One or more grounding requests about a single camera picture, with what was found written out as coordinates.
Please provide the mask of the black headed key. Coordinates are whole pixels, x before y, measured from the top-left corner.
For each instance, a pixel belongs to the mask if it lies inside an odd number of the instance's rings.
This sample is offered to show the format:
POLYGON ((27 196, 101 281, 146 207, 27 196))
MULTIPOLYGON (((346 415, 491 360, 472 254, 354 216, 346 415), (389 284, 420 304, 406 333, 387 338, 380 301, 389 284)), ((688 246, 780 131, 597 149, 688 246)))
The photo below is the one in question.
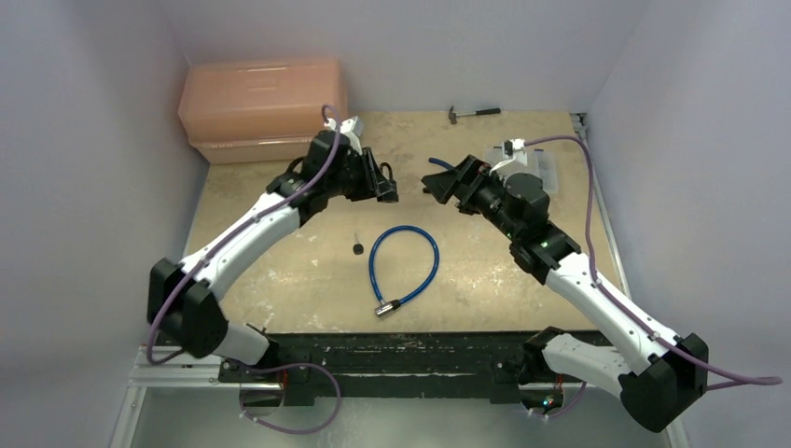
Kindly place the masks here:
POLYGON ((362 255, 365 252, 365 248, 356 233, 354 234, 353 252, 355 255, 362 255))

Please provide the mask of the blue cable lock loop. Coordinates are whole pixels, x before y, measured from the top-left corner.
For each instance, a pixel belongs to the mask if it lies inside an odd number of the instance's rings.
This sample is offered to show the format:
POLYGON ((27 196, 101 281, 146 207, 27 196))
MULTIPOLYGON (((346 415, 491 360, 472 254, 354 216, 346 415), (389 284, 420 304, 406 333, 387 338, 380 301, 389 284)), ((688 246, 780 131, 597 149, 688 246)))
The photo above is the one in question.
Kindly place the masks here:
MULTIPOLYGON (((393 277, 392 284, 398 281, 413 279, 411 276, 415 273, 413 259, 409 256, 415 254, 416 247, 409 244, 392 244, 393 248, 398 249, 398 254, 393 256, 392 260, 387 260, 385 263, 384 272, 393 277)), ((439 271, 440 265, 440 249, 436 239, 426 230, 414 225, 396 225, 383 233, 381 233, 374 241, 368 253, 368 280, 370 283, 371 291, 378 305, 374 311, 374 315, 378 318, 384 318, 387 315, 395 312, 403 305, 406 305, 423 294, 432 282, 435 280, 439 271), (383 291, 379 280, 379 254, 383 247, 389 245, 388 240, 399 233, 412 233, 419 235, 427 242, 429 248, 423 254, 431 255, 431 262, 427 269, 424 279, 417 284, 411 291, 403 290, 403 295, 397 298, 386 296, 383 291)))

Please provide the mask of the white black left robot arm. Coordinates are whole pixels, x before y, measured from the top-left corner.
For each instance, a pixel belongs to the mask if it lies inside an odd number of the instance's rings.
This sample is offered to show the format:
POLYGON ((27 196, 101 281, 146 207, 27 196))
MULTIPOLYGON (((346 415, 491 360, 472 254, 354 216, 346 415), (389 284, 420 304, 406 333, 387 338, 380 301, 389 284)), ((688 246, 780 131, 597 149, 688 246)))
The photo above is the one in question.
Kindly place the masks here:
POLYGON ((343 133, 321 131, 306 154, 291 161, 211 243, 180 261, 159 260, 150 271, 146 305, 149 362, 158 363, 151 347, 162 332, 195 358, 231 358, 254 381, 272 378, 278 369, 275 342, 261 329, 230 323, 220 302, 268 249, 338 196, 395 203, 397 183, 391 166, 376 162, 370 148, 343 133))

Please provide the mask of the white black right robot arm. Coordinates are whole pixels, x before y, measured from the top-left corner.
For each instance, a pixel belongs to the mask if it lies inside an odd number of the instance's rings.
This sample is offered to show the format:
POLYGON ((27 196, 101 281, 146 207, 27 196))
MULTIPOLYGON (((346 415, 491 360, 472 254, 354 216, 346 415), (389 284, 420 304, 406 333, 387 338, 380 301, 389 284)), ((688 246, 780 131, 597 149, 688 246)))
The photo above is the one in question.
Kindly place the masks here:
POLYGON ((700 364, 709 356, 707 344, 695 334, 680 337, 614 288, 549 220, 550 198, 539 177, 501 178, 468 156, 422 182, 438 203, 454 198, 459 212, 492 223, 508 239, 517 266, 570 302, 609 342, 596 346, 548 327, 524 345, 521 382, 570 375, 618 398, 637 424, 656 433, 704 395, 707 374, 700 364))

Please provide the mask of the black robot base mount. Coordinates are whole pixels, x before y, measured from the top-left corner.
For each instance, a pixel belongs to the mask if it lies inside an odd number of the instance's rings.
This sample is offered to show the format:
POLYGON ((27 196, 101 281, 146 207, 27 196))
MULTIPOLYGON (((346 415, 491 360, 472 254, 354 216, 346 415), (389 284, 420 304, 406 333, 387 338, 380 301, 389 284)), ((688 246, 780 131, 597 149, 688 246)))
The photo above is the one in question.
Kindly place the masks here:
POLYGON ((582 382, 619 395, 631 372, 599 332, 473 331, 434 333, 282 333, 272 364, 286 373, 255 373, 224 360, 218 379, 284 392, 287 406, 319 397, 486 399, 520 403, 533 392, 582 382))

